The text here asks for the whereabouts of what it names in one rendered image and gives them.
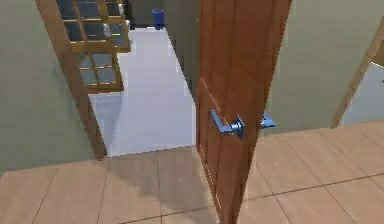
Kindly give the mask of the brown wooden room door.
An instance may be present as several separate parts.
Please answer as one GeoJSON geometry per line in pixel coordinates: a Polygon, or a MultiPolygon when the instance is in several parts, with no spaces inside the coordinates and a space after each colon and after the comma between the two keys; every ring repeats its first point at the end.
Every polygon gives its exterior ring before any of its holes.
{"type": "Polygon", "coordinates": [[[292,0],[198,0],[196,147],[219,224],[236,224],[292,0]],[[220,133],[239,115],[244,138],[220,133]]]}

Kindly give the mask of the blue bin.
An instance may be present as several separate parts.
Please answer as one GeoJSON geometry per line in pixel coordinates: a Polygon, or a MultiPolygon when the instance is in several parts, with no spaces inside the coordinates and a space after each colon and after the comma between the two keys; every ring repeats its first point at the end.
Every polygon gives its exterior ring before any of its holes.
{"type": "Polygon", "coordinates": [[[153,24],[156,30],[160,30],[164,27],[164,11],[163,10],[152,10],[153,24]]]}

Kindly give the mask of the wooden shelf with glass panels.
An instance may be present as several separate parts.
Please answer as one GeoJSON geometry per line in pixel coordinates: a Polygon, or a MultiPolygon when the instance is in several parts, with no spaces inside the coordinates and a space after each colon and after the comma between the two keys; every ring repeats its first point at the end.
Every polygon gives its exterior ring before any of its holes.
{"type": "Polygon", "coordinates": [[[118,54],[131,51],[123,0],[56,0],[89,94],[124,90],[118,54]]]}

